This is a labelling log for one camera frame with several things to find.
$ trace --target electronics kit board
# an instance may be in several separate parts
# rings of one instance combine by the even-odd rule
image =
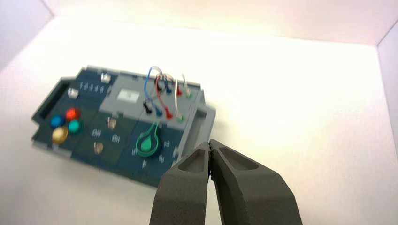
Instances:
[[[155,78],[152,69],[159,71]],[[32,117],[39,125],[33,144],[157,186],[181,157],[208,141],[215,110],[200,85],[151,70],[87,67],[75,79],[61,79]]]

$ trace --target red button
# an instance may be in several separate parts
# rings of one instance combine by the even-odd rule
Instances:
[[[80,118],[80,110],[76,108],[70,108],[66,111],[65,118],[67,121],[77,120]]]

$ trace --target blue button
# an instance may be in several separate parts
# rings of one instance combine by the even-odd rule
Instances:
[[[53,116],[51,118],[51,127],[58,128],[65,124],[65,118],[62,116]]]

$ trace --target colored button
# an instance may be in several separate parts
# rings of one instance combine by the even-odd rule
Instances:
[[[65,124],[65,118],[62,116],[54,116],[51,118],[51,127],[57,128]]]
[[[72,134],[76,134],[79,132],[80,128],[82,127],[82,124],[78,120],[72,120],[69,125],[68,125],[68,130]]]
[[[53,142],[55,144],[63,143],[68,137],[68,129],[66,127],[57,127],[53,131]]]
[[[65,117],[67,121],[77,120],[80,118],[80,110],[70,108],[66,111]]]

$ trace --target white label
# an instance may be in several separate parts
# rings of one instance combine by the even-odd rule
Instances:
[[[164,142],[164,147],[165,147],[165,148],[170,147],[170,141],[165,141],[165,142]]]
[[[163,155],[159,155],[159,162],[160,163],[164,163],[164,156]]]
[[[118,135],[112,136],[112,142],[119,143],[119,141],[120,141],[120,137]]]
[[[98,130],[98,129],[94,129],[94,130],[92,130],[92,136],[93,137],[100,137],[101,136],[101,130]]]
[[[138,97],[139,97],[139,92],[129,89],[121,89],[119,95],[117,95],[117,100],[136,103]]]

